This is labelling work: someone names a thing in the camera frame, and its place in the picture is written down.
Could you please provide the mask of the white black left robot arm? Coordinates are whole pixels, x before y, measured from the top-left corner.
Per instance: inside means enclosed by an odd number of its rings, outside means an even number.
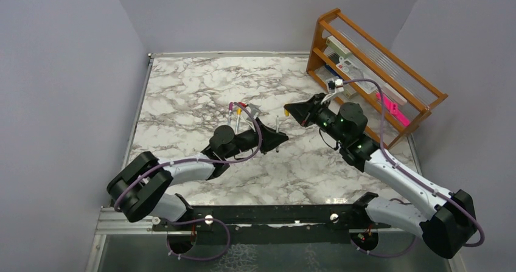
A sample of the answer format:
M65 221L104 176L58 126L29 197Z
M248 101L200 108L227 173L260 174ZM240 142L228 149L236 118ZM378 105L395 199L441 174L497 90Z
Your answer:
M287 134L259 119L255 122L256 130L240 134L229 125L217 127L208 146L195 156L162 162L150 151L140 153L106 187L114 200L113 208L132 223L153 215L167 219L175 229L187 228L191 206L180 194L169 195L166 190L189 181L218 178L231 164L247 160L236 155L248 150L266 154L288 141Z

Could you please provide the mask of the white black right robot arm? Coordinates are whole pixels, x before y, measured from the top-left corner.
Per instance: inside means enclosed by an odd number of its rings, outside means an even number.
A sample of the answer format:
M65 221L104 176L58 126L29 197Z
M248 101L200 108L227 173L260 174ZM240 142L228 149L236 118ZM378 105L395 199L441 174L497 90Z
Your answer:
M438 186L395 159L367 135L368 119L359 104L344 103L334 113L320 93L305 102L288 103L284 110L302 127L316 125L336 140L346 163L384 182L409 202L395 204L373 195L352 209L356 226L365 228L375 222L402 229L445 259L453 258L479 231L472 196Z

